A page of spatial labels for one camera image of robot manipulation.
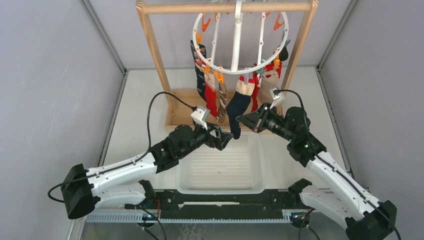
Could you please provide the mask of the navy sock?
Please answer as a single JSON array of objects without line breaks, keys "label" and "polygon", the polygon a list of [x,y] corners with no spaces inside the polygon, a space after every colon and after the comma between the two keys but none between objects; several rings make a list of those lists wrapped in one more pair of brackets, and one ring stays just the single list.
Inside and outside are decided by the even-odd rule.
[{"label": "navy sock", "polygon": [[255,83],[256,81],[252,76],[241,75],[236,83],[234,95],[226,106],[230,132],[235,140],[241,136],[241,127],[237,117],[243,115],[247,110],[251,102]]}]

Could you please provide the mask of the brown striped sock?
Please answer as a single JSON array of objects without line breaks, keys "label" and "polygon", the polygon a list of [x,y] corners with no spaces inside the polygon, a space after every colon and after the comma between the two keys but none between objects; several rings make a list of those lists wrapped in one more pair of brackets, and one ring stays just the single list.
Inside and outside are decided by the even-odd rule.
[{"label": "brown striped sock", "polygon": [[223,123],[227,115],[227,86],[225,84],[224,74],[221,72],[215,72],[215,77],[218,80],[218,95],[219,95],[219,107],[217,121]]}]

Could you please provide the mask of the white perforated plastic basket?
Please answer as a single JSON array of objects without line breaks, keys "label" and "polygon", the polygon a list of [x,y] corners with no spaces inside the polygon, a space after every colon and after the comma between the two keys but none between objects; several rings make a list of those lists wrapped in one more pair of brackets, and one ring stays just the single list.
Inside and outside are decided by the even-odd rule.
[{"label": "white perforated plastic basket", "polygon": [[179,162],[176,189],[182,194],[259,194],[265,187],[262,141],[253,132],[222,151],[203,145]]}]

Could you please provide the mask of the beige reindeer sock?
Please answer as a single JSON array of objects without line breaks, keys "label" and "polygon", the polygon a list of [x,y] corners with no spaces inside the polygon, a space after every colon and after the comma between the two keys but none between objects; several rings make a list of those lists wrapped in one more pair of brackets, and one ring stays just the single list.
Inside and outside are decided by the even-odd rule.
[{"label": "beige reindeer sock", "polygon": [[280,62],[276,68],[271,62],[263,68],[261,75],[261,85],[258,91],[258,100],[263,103],[272,103],[274,100],[271,97],[270,89],[279,86],[283,63]]}]

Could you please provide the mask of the white round clip hanger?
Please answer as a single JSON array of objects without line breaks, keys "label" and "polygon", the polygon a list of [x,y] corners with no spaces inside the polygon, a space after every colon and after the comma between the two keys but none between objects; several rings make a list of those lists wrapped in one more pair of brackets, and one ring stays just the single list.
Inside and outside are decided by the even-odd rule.
[{"label": "white round clip hanger", "polygon": [[219,33],[219,25],[220,25],[220,19],[221,15],[218,14],[216,17],[216,25],[215,25],[215,31],[213,35],[213,41],[212,41],[212,50],[210,51],[210,57],[205,58],[201,52],[201,48],[199,46],[198,39],[202,36],[198,31],[198,25],[200,20],[203,19],[204,13],[200,13],[195,20],[193,30],[192,30],[192,40],[194,45],[194,51],[200,58],[200,61],[202,64],[200,65],[202,68],[205,69],[205,72],[208,73],[210,69],[213,69],[217,72],[229,74],[229,75],[241,75],[241,74],[247,74],[252,72],[258,72],[260,69],[264,68],[267,64],[273,62],[277,59],[280,52],[283,50],[284,47],[287,46],[287,44],[290,42],[288,39],[288,31],[289,31],[289,23],[288,23],[288,16],[285,12],[279,12],[277,19],[274,23],[274,30],[278,30],[279,28],[283,27],[282,32],[282,38],[280,45],[275,49],[274,53],[268,58],[263,59],[262,58],[262,52],[263,47],[265,45],[264,42],[264,26],[265,21],[267,18],[267,15],[265,12],[261,13],[260,17],[260,33],[259,33],[259,42],[258,42],[258,53],[257,53],[257,60],[256,60],[256,66],[245,68],[245,69],[239,69],[239,60],[240,60],[240,49],[241,49],[241,37],[242,37],[242,24],[243,24],[243,16],[244,14],[241,11],[242,4],[244,3],[243,0],[237,0],[235,2],[235,13],[234,13],[234,35],[233,35],[233,45],[232,45],[232,57],[231,57],[231,65],[229,69],[223,68],[221,66],[215,65],[215,55],[216,55],[216,44],[217,44],[217,38]]}]

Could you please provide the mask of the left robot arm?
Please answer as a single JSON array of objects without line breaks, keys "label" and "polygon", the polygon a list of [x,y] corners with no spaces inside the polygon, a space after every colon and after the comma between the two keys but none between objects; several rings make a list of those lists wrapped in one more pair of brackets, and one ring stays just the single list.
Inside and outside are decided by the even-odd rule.
[{"label": "left robot arm", "polygon": [[71,220],[84,217],[95,209],[120,205],[153,207],[157,196],[148,177],[167,171],[201,146],[222,151],[233,138],[215,124],[206,128],[179,125],[168,136],[141,156],[102,167],[85,169],[75,165],[60,190]]}]

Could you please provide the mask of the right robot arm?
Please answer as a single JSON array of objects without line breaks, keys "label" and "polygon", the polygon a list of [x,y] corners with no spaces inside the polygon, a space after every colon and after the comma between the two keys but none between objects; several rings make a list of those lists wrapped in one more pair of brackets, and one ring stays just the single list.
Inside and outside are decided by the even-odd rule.
[{"label": "right robot arm", "polygon": [[327,148],[310,133],[310,120],[303,107],[291,107],[285,116],[278,115],[270,104],[236,118],[255,133],[268,130],[289,143],[289,155],[321,179],[333,194],[319,190],[302,179],[302,187],[289,194],[295,208],[304,205],[338,223],[350,240],[383,240],[396,228],[397,208],[389,200],[382,202],[343,170]]}]

